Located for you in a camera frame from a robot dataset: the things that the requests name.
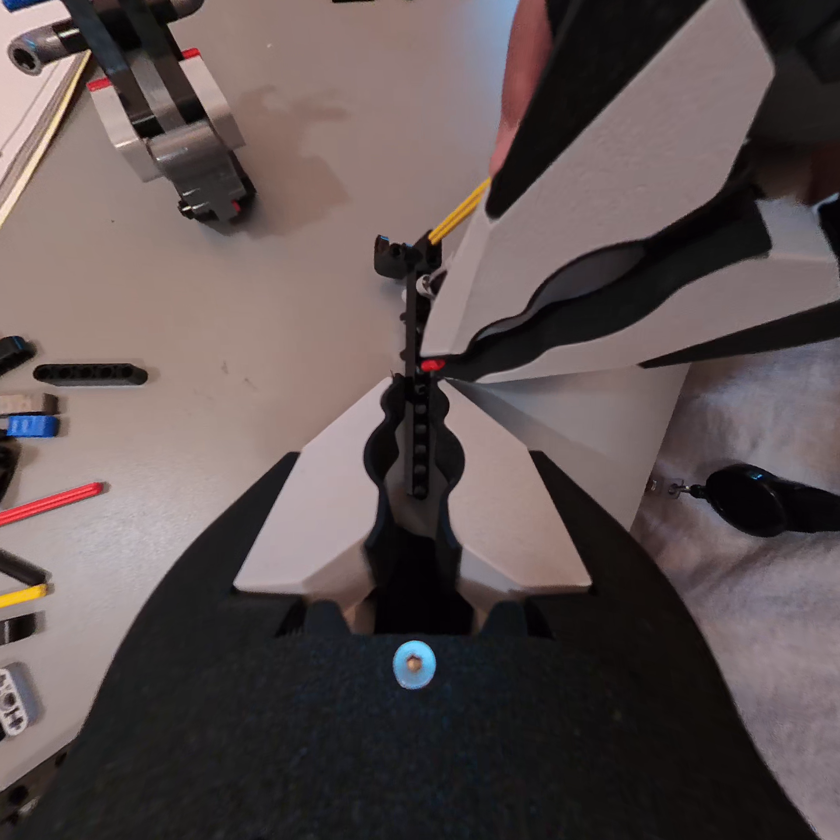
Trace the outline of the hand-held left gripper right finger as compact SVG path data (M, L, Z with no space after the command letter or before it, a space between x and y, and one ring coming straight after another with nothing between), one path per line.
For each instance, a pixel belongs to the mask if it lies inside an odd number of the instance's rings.
M465 456L448 496L458 593L488 614L503 601L588 592L592 578L525 444L452 385L440 390Z

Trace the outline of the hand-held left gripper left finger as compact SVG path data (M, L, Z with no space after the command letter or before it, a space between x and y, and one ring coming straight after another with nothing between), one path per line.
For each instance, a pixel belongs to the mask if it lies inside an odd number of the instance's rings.
M238 592L333 601L346 612L373 591L363 545L379 490L364 447L391 383L381 380L302 449L234 579Z

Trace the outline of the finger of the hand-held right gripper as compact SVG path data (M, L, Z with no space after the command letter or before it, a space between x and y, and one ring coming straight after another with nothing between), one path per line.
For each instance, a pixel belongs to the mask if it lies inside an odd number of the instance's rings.
M644 243L600 288L547 302L449 355L448 378L516 382L749 352L750 330L838 303L838 257L810 209L749 189Z
M743 2L703 2L510 203L514 164L537 163L526 124L466 227L423 335L422 355L467 351L524 313L557 270L658 234L722 189L774 64Z

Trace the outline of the black lego beam assembly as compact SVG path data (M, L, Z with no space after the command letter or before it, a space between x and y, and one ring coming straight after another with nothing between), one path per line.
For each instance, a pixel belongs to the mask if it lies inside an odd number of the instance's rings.
M377 236L373 247L373 269L380 277L402 284L405 309L405 399L408 419L405 425L405 489L409 496L423 500L429 492L429 470L433 433L430 430L431 400L436 374L418 370L428 315L447 275L443 241L475 212L492 179L486 178L454 211L415 244L409 245Z

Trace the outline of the red lego axle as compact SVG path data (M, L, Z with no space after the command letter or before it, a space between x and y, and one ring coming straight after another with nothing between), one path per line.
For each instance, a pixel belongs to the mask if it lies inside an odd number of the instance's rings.
M102 495L103 482L92 482L1 511L1 528Z

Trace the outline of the short black lego beam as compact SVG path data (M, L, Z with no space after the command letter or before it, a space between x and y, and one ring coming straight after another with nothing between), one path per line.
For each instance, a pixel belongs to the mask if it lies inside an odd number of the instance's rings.
M132 363L47 363L37 365L33 377L55 387L135 387L144 385L149 373Z

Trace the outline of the light grey lego piece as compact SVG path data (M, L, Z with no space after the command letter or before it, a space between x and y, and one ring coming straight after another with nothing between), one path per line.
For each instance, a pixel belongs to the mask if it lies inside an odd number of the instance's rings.
M15 738L36 724L40 703L27 668L21 663L1 667L1 739Z

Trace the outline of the grey lego chassis model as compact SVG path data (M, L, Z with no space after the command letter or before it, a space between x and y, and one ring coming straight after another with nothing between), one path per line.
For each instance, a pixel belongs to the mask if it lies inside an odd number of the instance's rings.
M65 1L66 19L12 39L7 54L36 76L89 52L100 69L87 88L112 146L142 182L161 177L185 218L235 224L256 198L236 156L245 140L197 49L171 25L203 1Z

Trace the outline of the thick black lego beam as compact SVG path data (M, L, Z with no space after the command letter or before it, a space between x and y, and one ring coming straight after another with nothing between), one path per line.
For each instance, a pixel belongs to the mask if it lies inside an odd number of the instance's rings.
M36 765L1 792L1 838L16 838L16 826L24 822L51 786L56 773L76 746L77 738Z

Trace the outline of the open lego instruction booklet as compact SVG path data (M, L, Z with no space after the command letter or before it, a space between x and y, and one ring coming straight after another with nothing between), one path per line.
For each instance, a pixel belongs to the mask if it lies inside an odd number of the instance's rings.
M38 3L11 12L1 9L1 221L6 221L69 108L90 54L82 52L47 65L32 76L8 53L12 41L30 29L67 16L61 2Z

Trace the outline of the person's right hand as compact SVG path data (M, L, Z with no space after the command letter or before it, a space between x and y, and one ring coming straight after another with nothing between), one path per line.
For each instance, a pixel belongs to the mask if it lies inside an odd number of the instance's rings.
M508 41L497 138L489 163L490 176L499 172L508 156L549 59L552 43L547 3L520 1Z

